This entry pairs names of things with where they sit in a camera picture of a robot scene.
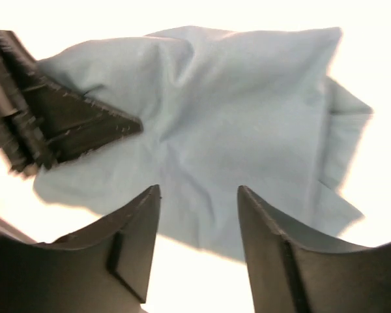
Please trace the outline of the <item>blue-grey t shirt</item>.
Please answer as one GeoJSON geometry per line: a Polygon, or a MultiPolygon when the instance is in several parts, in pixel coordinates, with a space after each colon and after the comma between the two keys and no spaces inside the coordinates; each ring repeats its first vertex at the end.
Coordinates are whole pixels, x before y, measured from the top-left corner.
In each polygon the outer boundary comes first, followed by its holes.
{"type": "Polygon", "coordinates": [[[47,202],[108,214],[160,185],[158,231],[242,260],[237,188],[335,236],[361,212],[336,192],[371,108],[328,77],[337,27],[196,26],[90,40],[40,62],[65,86],[141,118],[138,135],[40,172],[47,202]]]}

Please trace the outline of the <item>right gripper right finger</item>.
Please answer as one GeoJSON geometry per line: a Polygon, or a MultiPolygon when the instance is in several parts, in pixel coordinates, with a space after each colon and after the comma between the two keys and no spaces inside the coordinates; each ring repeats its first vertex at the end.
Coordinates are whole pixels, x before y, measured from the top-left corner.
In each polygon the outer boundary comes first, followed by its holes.
{"type": "Polygon", "coordinates": [[[237,201],[256,312],[391,312],[391,242],[370,248],[331,237],[246,186],[237,201]]]}

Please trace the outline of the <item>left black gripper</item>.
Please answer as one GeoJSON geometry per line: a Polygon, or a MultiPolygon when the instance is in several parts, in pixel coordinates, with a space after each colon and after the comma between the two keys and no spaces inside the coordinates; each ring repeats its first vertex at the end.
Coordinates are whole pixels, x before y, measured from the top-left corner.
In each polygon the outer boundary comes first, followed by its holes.
{"type": "Polygon", "coordinates": [[[45,75],[15,33],[0,30],[0,150],[12,171],[33,175],[142,131],[140,118],[45,75]]]}

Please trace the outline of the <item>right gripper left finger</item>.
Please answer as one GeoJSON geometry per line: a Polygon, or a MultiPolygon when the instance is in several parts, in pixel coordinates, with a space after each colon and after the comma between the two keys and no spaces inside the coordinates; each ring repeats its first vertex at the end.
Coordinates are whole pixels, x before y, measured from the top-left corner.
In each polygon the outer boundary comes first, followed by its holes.
{"type": "Polygon", "coordinates": [[[52,243],[0,233],[0,312],[139,312],[160,218],[160,188],[52,243]]]}

